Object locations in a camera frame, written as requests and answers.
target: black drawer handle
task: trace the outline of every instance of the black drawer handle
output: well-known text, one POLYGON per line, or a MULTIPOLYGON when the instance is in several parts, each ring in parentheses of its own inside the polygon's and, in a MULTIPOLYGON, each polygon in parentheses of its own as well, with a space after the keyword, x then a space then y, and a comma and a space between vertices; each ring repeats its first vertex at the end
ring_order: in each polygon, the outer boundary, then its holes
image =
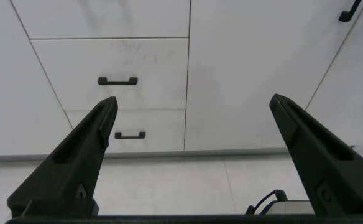
POLYGON ((136 85, 137 77, 130 77, 129 81, 107 81, 107 77, 99 77, 99 85, 136 85))
POLYGON ((139 132, 138 136, 122 136, 122 133, 115 133, 115 139, 143 139, 145 138, 145 131, 139 132))
POLYGON ((355 0, 353 6, 351 6, 350 11, 343 11, 341 16, 339 17, 339 21, 341 22, 349 22, 351 18, 353 18, 354 13, 356 12, 358 5, 361 0, 355 0))

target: gray floor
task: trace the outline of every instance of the gray floor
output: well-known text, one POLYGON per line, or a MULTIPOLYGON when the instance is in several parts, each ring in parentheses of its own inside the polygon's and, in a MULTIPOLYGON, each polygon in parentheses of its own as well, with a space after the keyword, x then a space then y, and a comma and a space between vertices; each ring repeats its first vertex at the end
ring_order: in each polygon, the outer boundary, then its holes
MULTIPOLYGON (((0 223, 6 200, 39 162, 0 162, 0 223)), ((244 213, 274 189, 306 200, 293 162, 284 156, 106 159, 94 193, 99 214, 244 213)))

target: baseboard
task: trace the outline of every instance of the baseboard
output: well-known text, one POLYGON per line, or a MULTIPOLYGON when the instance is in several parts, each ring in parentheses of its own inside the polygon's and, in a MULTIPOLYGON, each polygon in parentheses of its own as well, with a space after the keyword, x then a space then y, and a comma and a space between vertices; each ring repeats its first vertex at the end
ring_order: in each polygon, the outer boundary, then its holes
MULTIPOLYGON (((109 153, 104 155, 106 159, 122 158, 161 158, 161 157, 188 157, 188 156, 246 156, 263 154, 287 154, 285 147, 265 148, 265 149, 227 149, 227 150, 205 150, 205 151, 178 151, 178 152, 127 152, 109 153)), ((42 161, 48 155, 17 155, 0 156, 0 162, 15 161, 42 161)))

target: kitchen cabinet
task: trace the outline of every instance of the kitchen cabinet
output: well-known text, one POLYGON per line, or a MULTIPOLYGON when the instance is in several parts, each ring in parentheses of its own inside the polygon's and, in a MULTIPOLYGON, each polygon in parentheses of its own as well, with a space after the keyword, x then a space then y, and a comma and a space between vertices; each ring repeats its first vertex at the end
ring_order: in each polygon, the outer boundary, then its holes
POLYGON ((192 0, 185 150, 283 147, 274 93, 306 108, 347 33, 353 0, 192 0))
POLYGON ((188 39, 33 40, 64 110, 186 107, 188 39), (100 85, 99 77, 117 85, 100 85), (135 85, 129 85, 136 78, 135 85))
POLYGON ((0 156, 48 154, 70 131, 11 2, 0 0, 0 156))
POLYGON ((363 10, 307 112, 344 142, 363 150, 363 10))
MULTIPOLYGON (((66 112, 73 128, 89 113, 66 112)), ((181 109, 118 110, 106 153, 183 151, 184 124, 185 110, 181 109)))
POLYGON ((12 0, 31 39, 188 37, 189 0, 12 0))

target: white drawer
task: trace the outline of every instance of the white drawer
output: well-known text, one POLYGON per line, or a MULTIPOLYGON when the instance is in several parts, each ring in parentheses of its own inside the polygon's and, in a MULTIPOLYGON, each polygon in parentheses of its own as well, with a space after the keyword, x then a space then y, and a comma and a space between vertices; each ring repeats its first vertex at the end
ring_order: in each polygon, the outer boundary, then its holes
MULTIPOLYGON (((76 125, 89 111, 66 111, 71 125, 76 125)), ((165 152, 184 150, 185 110, 119 110, 109 139, 106 153, 115 152, 165 152), (138 136, 144 139, 115 139, 122 136, 138 136)))
POLYGON ((12 0, 31 39, 188 37, 190 0, 12 0))
POLYGON ((117 96, 120 109, 185 108, 188 39, 33 40, 65 110, 117 96), (98 78, 136 85, 99 85, 98 78))

